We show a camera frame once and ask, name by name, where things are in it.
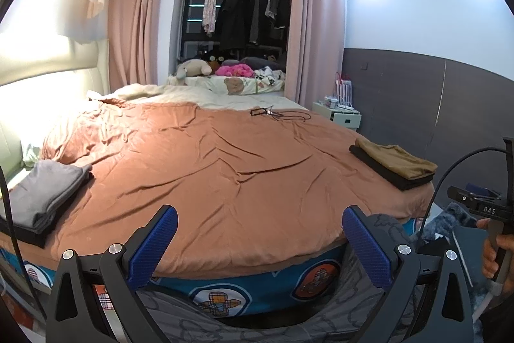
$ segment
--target drawer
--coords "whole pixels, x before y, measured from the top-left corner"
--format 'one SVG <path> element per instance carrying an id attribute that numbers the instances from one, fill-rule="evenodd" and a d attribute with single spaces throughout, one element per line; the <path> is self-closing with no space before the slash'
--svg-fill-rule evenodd
<path id="1" fill-rule="evenodd" d="M 323 105 L 320 105 L 316 102 L 313 104 L 313 111 L 315 113 L 318 113 L 319 115 L 322 115 L 325 118 L 328 118 L 329 120 L 332 119 L 333 111 L 327 107 L 324 107 Z"/>
<path id="2" fill-rule="evenodd" d="M 336 113 L 333 115 L 333 122 L 342 127 L 356 130 L 360 126 L 361 114 L 342 114 Z"/>

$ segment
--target upholstered headboard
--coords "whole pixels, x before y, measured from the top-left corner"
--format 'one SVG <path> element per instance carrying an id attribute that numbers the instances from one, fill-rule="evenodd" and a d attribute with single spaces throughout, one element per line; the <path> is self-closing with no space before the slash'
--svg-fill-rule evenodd
<path id="1" fill-rule="evenodd" d="M 0 34 L 0 165 L 8 177 L 21 168 L 22 141 L 43 135 L 88 90 L 109 93 L 108 63 L 106 39 Z"/>

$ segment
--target beige plush toy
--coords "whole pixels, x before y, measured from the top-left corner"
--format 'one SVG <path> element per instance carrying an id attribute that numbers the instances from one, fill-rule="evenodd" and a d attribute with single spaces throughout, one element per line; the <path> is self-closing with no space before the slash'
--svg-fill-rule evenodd
<path id="1" fill-rule="evenodd" d="M 206 61 L 191 59 L 182 63 L 177 69 L 177 79 L 184 80 L 186 77 L 207 76 L 212 72 L 211 67 Z"/>

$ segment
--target gray wall panel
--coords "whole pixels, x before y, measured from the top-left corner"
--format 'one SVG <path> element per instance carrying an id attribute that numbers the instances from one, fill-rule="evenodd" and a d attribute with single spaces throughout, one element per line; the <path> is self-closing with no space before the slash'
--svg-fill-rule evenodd
<path id="1" fill-rule="evenodd" d="M 514 82 L 495 73 L 439 57 L 367 49 L 346 49 L 343 72 L 353 82 L 354 106 L 362 113 L 359 132 L 437 163 L 436 182 L 464 154 L 502 148 L 502 136 L 514 137 Z M 449 201 L 449 185 L 467 182 L 504 192 L 504 156 L 485 153 L 462 163 L 437 202 Z"/>
<path id="2" fill-rule="evenodd" d="M 343 73 L 351 79 L 354 107 L 362 114 L 358 131 L 368 138 L 372 138 L 374 107 L 378 103 L 384 70 L 384 62 L 380 57 L 380 50 L 344 50 Z"/>
<path id="3" fill-rule="evenodd" d="M 445 60 L 421 54 L 382 51 L 384 63 L 372 136 L 424 157 L 438 114 Z"/>
<path id="4" fill-rule="evenodd" d="M 475 149 L 504 148 L 503 136 L 514 136 L 514 82 L 495 73 L 448 60 L 443 100 L 427 158 L 439 165 L 435 177 Z M 505 192 L 505 156 L 487 152 L 461 163 L 448 176 L 438 199 L 446 198 L 449 185 L 468 182 Z"/>

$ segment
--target metal screw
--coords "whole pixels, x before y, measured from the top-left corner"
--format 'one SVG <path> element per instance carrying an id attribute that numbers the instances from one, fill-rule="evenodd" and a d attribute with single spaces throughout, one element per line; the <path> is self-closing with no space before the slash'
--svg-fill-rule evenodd
<path id="1" fill-rule="evenodd" d="M 447 250 L 446 257 L 450 260 L 455 260 L 457 258 L 457 253 L 455 253 L 453 250 Z"/>
<path id="2" fill-rule="evenodd" d="M 398 246 L 398 251 L 402 255 L 410 255 L 411 254 L 411 248 L 409 246 L 407 246 L 406 244 L 400 244 Z"/>
<path id="3" fill-rule="evenodd" d="M 119 244 L 119 243 L 111 244 L 109 246 L 109 253 L 112 253 L 113 255 L 115 255 L 116 253 L 119 253 L 120 251 L 121 251 L 121 244 Z"/>
<path id="4" fill-rule="evenodd" d="M 66 250 L 63 253 L 63 259 L 64 260 L 68 260 L 69 258 L 72 258 L 72 257 L 73 257 L 73 250 Z"/>

